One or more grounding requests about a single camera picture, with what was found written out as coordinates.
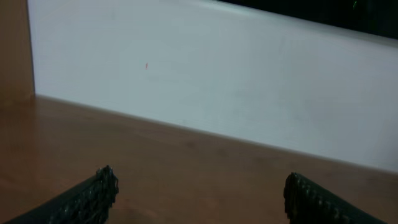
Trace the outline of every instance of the wooden panel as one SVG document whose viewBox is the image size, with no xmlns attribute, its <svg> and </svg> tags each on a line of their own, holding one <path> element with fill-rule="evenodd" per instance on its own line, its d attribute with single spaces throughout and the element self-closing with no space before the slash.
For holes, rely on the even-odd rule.
<svg viewBox="0 0 398 224">
<path fill-rule="evenodd" d="M 109 223 L 288 223 L 300 172 L 388 223 L 398 175 L 44 98 L 0 111 L 0 222 L 106 164 L 120 193 Z"/>
<path fill-rule="evenodd" d="M 0 1 L 0 107 L 34 94 L 26 0 Z"/>
</svg>

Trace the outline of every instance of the white backdrop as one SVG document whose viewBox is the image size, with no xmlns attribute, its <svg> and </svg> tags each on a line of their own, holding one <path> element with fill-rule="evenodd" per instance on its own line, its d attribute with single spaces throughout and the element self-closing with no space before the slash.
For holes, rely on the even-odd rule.
<svg viewBox="0 0 398 224">
<path fill-rule="evenodd" d="M 38 95 L 398 171 L 397 40 L 206 0 L 29 11 Z"/>
</svg>

